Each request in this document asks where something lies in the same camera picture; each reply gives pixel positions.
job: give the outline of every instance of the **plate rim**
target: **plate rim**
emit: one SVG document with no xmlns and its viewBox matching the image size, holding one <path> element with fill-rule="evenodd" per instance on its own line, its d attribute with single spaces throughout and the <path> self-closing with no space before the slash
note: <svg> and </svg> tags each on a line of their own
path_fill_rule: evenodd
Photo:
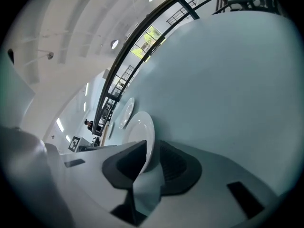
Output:
<svg viewBox="0 0 304 228">
<path fill-rule="evenodd" d="M 127 121 L 125 122 L 125 124 L 123 124 L 122 118 L 123 118 L 123 116 L 124 116 L 125 111 L 127 110 L 127 109 L 124 110 L 124 108 L 127 106 L 127 104 L 128 104 L 129 101 L 131 101 L 131 103 L 132 103 L 132 101 L 133 101 L 131 114 L 129 115 L 129 117 L 128 117 Z M 128 124 L 128 122 L 129 122 L 129 120 L 130 120 L 130 117 L 131 117 L 131 115 L 132 115 L 133 109 L 134 109 L 134 105 L 135 105 L 135 99 L 134 99 L 134 97 L 131 97 L 131 98 L 126 102 L 126 104 L 123 106 L 123 110 L 122 110 L 122 112 L 121 112 L 121 114 L 123 114 L 123 115 L 122 115 L 122 116 L 120 117 L 120 119 L 119 119 L 119 126 L 118 126 L 118 129 L 123 129 L 123 128 Z"/>
<path fill-rule="evenodd" d="M 152 117 L 150 116 L 150 114 L 147 113 L 147 112 L 145 112 L 145 111 L 141 111 L 141 112 L 136 113 L 136 114 L 132 117 L 132 119 L 130 120 L 130 122 L 129 122 L 127 128 L 128 128 L 128 127 L 131 128 L 131 126 L 132 126 L 132 120 L 134 120 L 134 123 L 135 123 L 135 124 L 138 123 L 138 121 L 136 121 L 136 119 L 138 118 L 138 116 L 137 116 L 138 114 L 145 114 L 147 117 L 149 117 L 149 119 L 150 119 L 150 121 L 151 121 L 151 124 L 150 124 L 150 125 L 152 126 L 152 133 L 153 133 L 153 139 L 152 139 L 152 143 L 151 143 L 151 144 L 152 144 L 152 147 L 151 147 L 149 159 L 146 159 L 146 162 L 144 163 L 144 165 L 143 165 L 141 171 L 139 172 L 139 175 L 140 175 L 141 173 L 143 173 L 143 172 L 147 169 L 147 166 L 148 166 L 149 163 L 151 162 L 152 153 L 153 153 L 153 150 L 154 150 L 154 147 L 155 147 L 155 127 L 154 127 L 153 119 L 152 119 Z M 125 132 L 125 134 L 124 134 L 124 137 L 123 137 L 123 140 L 122 140 L 122 144 L 127 143 L 127 142 L 126 142 L 126 136 L 127 136 L 127 132 Z"/>
</svg>

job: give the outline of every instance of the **black frame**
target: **black frame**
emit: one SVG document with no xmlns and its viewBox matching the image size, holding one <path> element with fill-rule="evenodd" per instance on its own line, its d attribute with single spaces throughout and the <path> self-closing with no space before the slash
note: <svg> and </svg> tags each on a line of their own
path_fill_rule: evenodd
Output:
<svg viewBox="0 0 304 228">
<path fill-rule="evenodd" d="M 135 47 L 138 47 L 139 49 L 141 49 L 141 50 L 144 52 L 144 55 L 148 52 L 147 50 L 142 49 L 139 45 L 137 45 L 138 41 L 139 41 L 141 38 L 143 38 L 145 34 L 148 34 L 153 40 L 155 40 L 155 42 L 158 40 L 158 39 L 155 39 L 152 35 L 150 35 L 150 34 L 147 32 L 147 31 L 150 29 L 150 27 L 153 27 L 160 35 L 162 35 L 161 32 L 160 32 L 157 28 L 155 28 L 153 25 L 150 25 L 150 26 L 147 28 L 147 30 L 142 34 L 142 36 L 137 40 L 137 42 L 136 42 L 135 45 L 133 46 L 131 52 L 133 51 L 133 49 L 134 49 Z"/>
<path fill-rule="evenodd" d="M 191 0 L 190 2 L 188 2 L 188 4 L 190 5 L 191 8 L 194 8 L 197 5 L 198 0 Z M 187 11 L 184 7 L 182 7 L 180 10 L 178 10 L 175 14 L 173 14 L 166 22 L 170 25 L 173 25 L 181 16 L 180 15 L 184 15 L 186 14 Z"/>
</svg>

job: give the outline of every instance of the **white ceiling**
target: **white ceiling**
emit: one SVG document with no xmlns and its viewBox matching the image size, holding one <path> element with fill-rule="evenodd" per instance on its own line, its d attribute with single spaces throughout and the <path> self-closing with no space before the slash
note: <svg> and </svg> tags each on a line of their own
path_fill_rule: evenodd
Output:
<svg viewBox="0 0 304 228">
<path fill-rule="evenodd" d="M 35 90 L 71 58 L 115 58 L 134 24 L 163 1 L 32 0 L 17 19 L 7 48 L 13 48 L 16 68 Z M 109 46 L 113 39 L 121 42 L 115 50 Z M 23 66 L 46 54 L 38 49 L 54 52 L 53 59 Z"/>
</svg>

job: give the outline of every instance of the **person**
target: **person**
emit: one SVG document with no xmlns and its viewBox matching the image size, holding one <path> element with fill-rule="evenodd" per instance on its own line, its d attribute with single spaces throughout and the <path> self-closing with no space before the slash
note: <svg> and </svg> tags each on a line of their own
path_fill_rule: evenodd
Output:
<svg viewBox="0 0 304 228">
<path fill-rule="evenodd" d="M 87 119 L 85 120 L 85 125 L 87 125 L 88 130 L 92 131 L 93 123 L 93 121 L 88 121 Z M 100 132 L 101 126 L 97 125 L 96 130 Z"/>
</svg>

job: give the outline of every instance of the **black slot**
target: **black slot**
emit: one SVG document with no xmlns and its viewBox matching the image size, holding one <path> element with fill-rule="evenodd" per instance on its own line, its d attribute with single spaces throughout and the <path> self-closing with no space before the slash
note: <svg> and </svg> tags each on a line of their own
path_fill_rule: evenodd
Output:
<svg viewBox="0 0 304 228">
<path fill-rule="evenodd" d="M 14 62 L 14 51 L 11 48 L 8 50 L 8 55 L 9 55 L 9 58 L 12 61 L 12 63 L 15 64 L 15 62 Z"/>
<path fill-rule="evenodd" d="M 248 219 L 263 211 L 264 207 L 241 182 L 230 183 L 227 187 Z"/>
<path fill-rule="evenodd" d="M 69 167 L 73 167 L 73 166 L 80 165 L 83 163 L 85 163 L 85 161 L 83 159 L 77 159 L 77 160 L 65 162 L 65 165 L 67 168 L 69 168 Z"/>
</svg>

